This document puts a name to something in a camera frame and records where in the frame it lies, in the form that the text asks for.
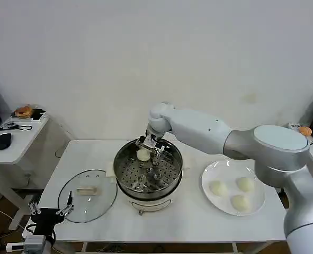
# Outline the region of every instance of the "white wall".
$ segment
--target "white wall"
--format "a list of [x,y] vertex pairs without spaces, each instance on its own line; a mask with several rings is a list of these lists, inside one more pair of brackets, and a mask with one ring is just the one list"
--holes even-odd
[[233,128],[313,100],[313,1],[0,0],[0,93],[79,139],[142,134],[159,101]]

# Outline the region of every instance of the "cable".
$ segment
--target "cable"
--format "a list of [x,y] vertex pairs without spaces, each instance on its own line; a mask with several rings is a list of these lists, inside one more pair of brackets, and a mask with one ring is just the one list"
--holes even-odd
[[58,150],[59,150],[59,149],[57,149],[57,150],[55,151],[55,157],[56,157],[56,158],[61,158],[61,157],[58,157],[58,156],[56,155],[56,153],[57,153]]
[[31,227],[33,227],[33,226],[36,226],[36,224],[30,224],[30,225],[26,226],[25,229],[26,229],[28,232],[31,232],[32,234],[34,234],[34,231],[32,231],[31,229],[29,229],[29,228],[31,228]]
[[8,214],[2,212],[1,210],[0,210],[0,213],[6,215],[8,218],[10,218],[11,220],[13,220],[13,218],[11,218]]
[[110,245],[110,243],[108,243],[105,247],[103,247],[101,250],[97,251],[97,253],[102,252],[105,248],[107,248]]
[[60,254],[64,254],[63,252],[61,252],[61,251],[55,249],[53,246],[52,246],[51,248],[52,248],[54,251],[56,251],[56,252],[58,252],[58,253],[60,253]]
[[4,235],[4,236],[2,236],[2,237],[0,237],[0,239],[2,239],[2,238],[4,238],[4,237],[7,237],[8,235],[11,235],[11,234],[17,232],[18,230],[19,230],[19,229],[16,229],[16,230],[14,230],[13,232],[11,232],[11,233],[9,233],[9,234],[6,234],[6,235]]

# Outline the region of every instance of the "white table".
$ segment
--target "white table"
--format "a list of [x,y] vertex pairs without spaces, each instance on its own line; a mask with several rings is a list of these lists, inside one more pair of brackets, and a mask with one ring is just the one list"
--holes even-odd
[[[25,159],[21,160],[25,152],[28,150],[30,145],[33,143],[37,135],[43,129],[45,124],[48,122],[48,117],[44,117],[40,122],[16,122],[14,120],[8,119],[5,122],[14,121],[18,125],[30,125],[33,129],[29,131],[21,130],[4,130],[0,131],[0,135],[3,133],[12,134],[11,145],[5,150],[0,151],[0,164],[10,165],[17,164],[20,167],[28,168],[32,167],[28,161]],[[22,199],[18,194],[16,194],[6,182],[3,177],[0,177],[0,193],[5,196],[10,202],[19,208],[14,220],[9,226],[10,230],[15,230],[18,223],[21,221],[23,215],[30,214],[28,208],[28,201],[31,199],[31,195],[28,195],[25,199]]]
[[[92,222],[77,224],[65,220],[56,225],[57,241],[81,242],[273,242],[284,241],[285,209],[272,187],[264,185],[266,201],[260,211],[238,217],[214,207],[200,190],[200,175],[211,162],[222,155],[210,156],[189,146],[172,141],[190,169],[183,173],[176,201],[164,210],[145,213],[128,204],[118,191],[113,206]],[[77,173],[89,169],[106,170],[118,150],[127,141],[75,140],[67,146],[40,200],[40,207],[57,207],[64,184]],[[249,167],[254,161],[247,160]],[[25,238],[28,231],[23,231]]]

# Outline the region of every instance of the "robotic arm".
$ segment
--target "robotic arm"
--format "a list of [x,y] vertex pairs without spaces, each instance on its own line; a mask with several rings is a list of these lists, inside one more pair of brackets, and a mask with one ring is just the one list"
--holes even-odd
[[284,188],[288,195],[290,208],[284,231],[291,252],[313,254],[313,178],[306,165],[309,156],[306,137],[276,125],[236,131],[217,117],[159,103],[149,112],[144,147],[153,149],[166,132],[211,155],[254,159],[259,180]]

